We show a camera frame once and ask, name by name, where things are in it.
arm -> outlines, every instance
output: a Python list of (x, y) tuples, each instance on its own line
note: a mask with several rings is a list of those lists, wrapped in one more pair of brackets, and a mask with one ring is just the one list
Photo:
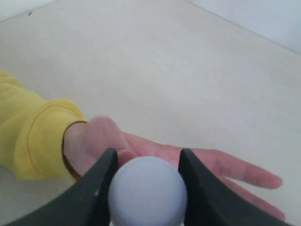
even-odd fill
[(77, 121), (83, 116), (73, 102), (46, 102), (0, 72), (0, 165), (19, 180), (69, 174), (63, 161), (63, 135)]

white wall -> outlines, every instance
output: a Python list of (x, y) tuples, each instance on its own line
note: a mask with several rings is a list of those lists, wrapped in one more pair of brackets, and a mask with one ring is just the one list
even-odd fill
[(301, 0), (187, 0), (301, 53)]
[(0, 0), (0, 21), (54, 1), (56, 0)]

white ball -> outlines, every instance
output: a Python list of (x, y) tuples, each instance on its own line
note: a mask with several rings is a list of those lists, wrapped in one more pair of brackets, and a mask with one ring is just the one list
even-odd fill
[(163, 159), (135, 158), (121, 167), (109, 188), (114, 226), (179, 226), (187, 191), (178, 171)]

hand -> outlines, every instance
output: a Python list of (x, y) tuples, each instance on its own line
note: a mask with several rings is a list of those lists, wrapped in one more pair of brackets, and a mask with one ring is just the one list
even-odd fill
[[(161, 145), (122, 132), (107, 117), (96, 117), (88, 123), (71, 125), (64, 135), (63, 153), (69, 164), (84, 175), (108, 147), (114, 147), (119, 165), (138, 156), (156, 156), (178, 167), (181, 147)], [(276, 207), (255, 196), (228, 178), (268, 189), (279, 188), (283, 181), (266, 170), (217, 150), (192, 149), (194, 154), (230, 189), (280, 220), (285, 215)]]

table surface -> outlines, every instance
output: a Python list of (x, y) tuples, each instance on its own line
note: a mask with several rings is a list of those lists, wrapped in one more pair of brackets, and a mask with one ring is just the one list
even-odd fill
[[(2, 70), (88, 119), (279, 174), (276, 191), (246, 187), (301, 224), (300, 55), (182, 0), (58, 1), (0, 23), (0, 52)], [(0, 224), (70, 185), (0, 178)]]

